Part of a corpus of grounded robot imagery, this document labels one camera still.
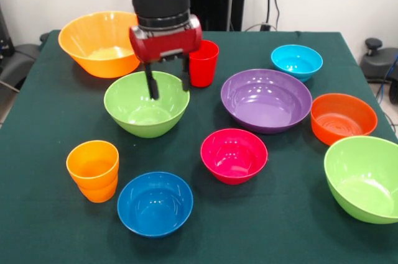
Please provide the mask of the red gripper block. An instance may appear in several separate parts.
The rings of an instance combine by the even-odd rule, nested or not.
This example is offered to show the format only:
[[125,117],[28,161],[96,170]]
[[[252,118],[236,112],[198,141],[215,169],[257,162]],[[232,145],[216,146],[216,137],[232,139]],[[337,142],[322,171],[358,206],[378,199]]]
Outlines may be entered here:
[[129,39],[136,57],[144,63],[151,99],[159,99],[159,90],[150,63],[171,56],[186,55],[182,57],[181,80],[183,90],[190,89],[188,54],[198,50],[202,40],[201,24],[197,16],[190,15],[186,24],[171,30],[144,30],[138,25],[134,25],[129,28]]

